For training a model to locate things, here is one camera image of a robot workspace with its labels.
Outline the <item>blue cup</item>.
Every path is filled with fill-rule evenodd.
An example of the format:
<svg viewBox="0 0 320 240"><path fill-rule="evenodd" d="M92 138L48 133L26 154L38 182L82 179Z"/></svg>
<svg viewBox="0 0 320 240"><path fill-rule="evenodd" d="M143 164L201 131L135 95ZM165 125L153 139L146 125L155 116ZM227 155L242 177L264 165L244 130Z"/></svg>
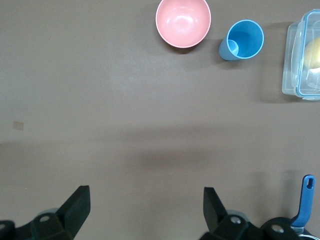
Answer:
<svg viewBox="0 0 320 240"><path fill-rule="evenodd" d="M251 19L234 23L219 46L219 55L225 61L246 60L262 49L265 35L262 27Z"/></svg>

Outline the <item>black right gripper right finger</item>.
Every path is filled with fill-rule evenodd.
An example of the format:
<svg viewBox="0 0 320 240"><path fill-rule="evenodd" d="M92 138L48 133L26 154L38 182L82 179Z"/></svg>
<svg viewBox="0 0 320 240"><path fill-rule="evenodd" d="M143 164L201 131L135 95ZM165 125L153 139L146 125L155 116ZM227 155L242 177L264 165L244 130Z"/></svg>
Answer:
<svg viewBox="0 0 320 240"><path fill-rule="evenodd" d="M290 225L274 218L261 227L228 213L213 187L203 190L203 215L208 227L199 240L300 240Z"/></svg>

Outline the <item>clear plastic food container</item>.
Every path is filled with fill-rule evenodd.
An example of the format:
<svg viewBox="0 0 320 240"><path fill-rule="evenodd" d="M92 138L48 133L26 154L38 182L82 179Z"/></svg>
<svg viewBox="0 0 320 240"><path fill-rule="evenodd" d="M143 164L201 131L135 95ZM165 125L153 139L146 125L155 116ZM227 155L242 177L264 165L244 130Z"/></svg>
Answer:
<svg viewBox="0 0 320 240"><path fill-rule="evenodd" d="M320 9L305 13L300 21L287 29L282 92L303 100L320 101L320 67L309 69L304 65L305 48L320 37Z"/></svg>

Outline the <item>pink bowl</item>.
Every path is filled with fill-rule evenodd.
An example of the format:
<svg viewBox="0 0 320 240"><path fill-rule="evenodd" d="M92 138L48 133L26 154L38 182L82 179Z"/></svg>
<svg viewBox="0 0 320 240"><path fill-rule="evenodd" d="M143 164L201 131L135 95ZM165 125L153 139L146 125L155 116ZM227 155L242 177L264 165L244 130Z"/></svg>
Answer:
<svg viewBox="0 0 320 240"><path fill-rule="evenodd" d="M212 21L206 0L161 0L155 13L160 37L170 46L187 49L208 34Z"/></svg>

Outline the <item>yellow food piece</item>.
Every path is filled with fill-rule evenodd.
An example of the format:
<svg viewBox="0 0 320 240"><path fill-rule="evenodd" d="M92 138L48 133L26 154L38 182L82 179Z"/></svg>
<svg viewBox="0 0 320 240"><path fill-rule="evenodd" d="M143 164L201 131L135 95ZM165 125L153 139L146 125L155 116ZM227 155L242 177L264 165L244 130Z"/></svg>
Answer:
<svg viewBox="0 0 320 240"><path fill-rule="evenodd" d="M303 63L308 69L320 68L320 37L315 38L305 47Z"/></svg>

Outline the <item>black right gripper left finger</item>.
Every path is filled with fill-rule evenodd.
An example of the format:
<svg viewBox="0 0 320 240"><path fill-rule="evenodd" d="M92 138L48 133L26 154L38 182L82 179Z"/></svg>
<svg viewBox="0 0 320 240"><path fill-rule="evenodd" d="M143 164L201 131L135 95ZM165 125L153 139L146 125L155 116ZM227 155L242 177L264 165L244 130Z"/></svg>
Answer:
<svg viewBox="0 0 320 240"><path fill-rule="evenodd" d="M45 210L25 225L0 220L0 240L74 240L89 214L90 187L81 185L59 208Z"/></svg>

